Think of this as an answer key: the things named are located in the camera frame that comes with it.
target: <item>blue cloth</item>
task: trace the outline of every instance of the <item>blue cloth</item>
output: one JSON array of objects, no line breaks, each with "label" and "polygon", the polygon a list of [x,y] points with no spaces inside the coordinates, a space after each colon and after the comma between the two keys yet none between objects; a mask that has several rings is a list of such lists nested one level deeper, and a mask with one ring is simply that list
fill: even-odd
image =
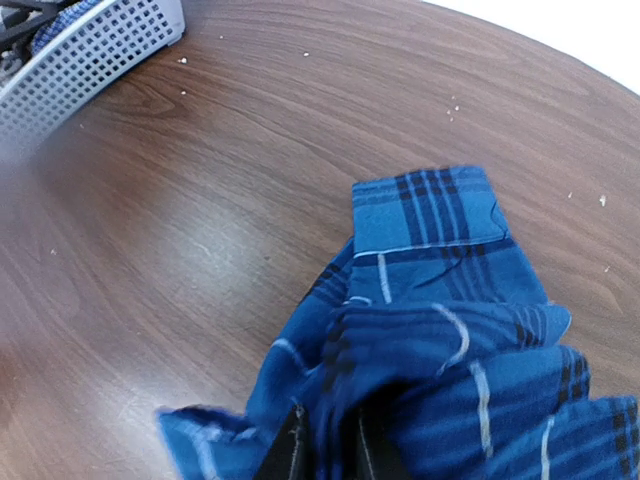
[{"label": "blue cloth", "polygon": [[103,0],[81,0],[62,10],[56,19],[49,25],[40,28],[31,41],[31,53],[37,54],[46,47],[49,42],[62,33],[68,26],[75,23],[80,17],[98,5]]},{"label": "blue cloth", "polygon": [[571,315],[482,169],[357,184],[353,211],[354,237],[273,343],[245,415],[159,414],[184,478],[252,478],[295,404],[316,478],[342,479],[342,419],[398,383],[379,421],[417,479],[637,478],[636,400],[588,400],[585,358],[557,345]]}]

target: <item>blue plaid shirt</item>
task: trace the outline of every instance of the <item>blue plaid shirt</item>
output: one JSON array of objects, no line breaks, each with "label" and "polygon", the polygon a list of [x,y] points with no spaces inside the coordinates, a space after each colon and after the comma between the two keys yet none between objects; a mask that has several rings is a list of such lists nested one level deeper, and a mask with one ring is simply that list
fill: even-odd
[{"label": "blue plaid shirt", "polygon": [[36,55],[54,38],[60,35],[65,28],[73,25],[80,17],[102,1],[103,0],[81,0],[62,10],[53,22],[40,28],[36,32],[31,41],[31,53]]},{"label": "blue plaid shirt", "polygon": [[416,479],[638,477],[636,400],[588,399],[586,359],[557,345],[571,314],[482,169],[356,184],[353,211],[354,237],[273,343],[246,414],[159,414],[184,478],[252,478],[302,405],[316,478],[340,480],[343,418],[397,383],[410,387],[377,413]]}]

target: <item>brown wood grain surface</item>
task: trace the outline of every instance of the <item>brown wood grain surface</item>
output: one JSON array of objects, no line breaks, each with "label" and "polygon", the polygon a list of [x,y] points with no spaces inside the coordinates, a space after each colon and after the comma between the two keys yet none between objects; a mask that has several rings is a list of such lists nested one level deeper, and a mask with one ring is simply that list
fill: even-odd
[{"label": "brown wood grain surface", "polygon": [[154,409],[241,410],[351,184],[417,168],[487,169],[593,395],[640,393],[638,97],[414,0],[184,4],[181,42],[0,165],[0,478],[175,478]]}]

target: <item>white background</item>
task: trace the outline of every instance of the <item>white background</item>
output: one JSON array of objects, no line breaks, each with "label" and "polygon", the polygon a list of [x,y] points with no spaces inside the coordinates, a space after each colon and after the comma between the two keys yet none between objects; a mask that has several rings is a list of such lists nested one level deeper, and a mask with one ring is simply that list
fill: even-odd
[{"label": "white background", "polygon": [[428,0],[567,53],[640,94],[638,0]]}]

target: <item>white plastic basket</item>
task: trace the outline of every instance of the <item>white plastic basket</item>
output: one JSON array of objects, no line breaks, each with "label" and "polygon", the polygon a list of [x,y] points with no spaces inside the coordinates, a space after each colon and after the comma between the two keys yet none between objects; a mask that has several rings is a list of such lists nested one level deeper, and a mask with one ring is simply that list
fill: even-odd
[{"label": "white plastic basket", "polygon": [[104,87],[178,41],[180,0],[105,0],[0,90],[0,155],[22,159]]}]

